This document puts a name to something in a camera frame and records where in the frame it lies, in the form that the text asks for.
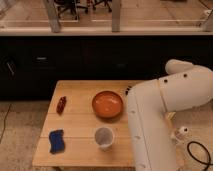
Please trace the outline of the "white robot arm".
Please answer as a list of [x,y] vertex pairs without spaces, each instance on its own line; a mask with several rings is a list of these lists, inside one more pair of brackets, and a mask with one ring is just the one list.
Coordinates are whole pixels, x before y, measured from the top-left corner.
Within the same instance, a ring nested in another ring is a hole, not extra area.
[[140,82],[127,94],[135,171],[177,171],[176,150],[166,115],[213,99],[212,69],[170,59],[165,70],[166,76]]

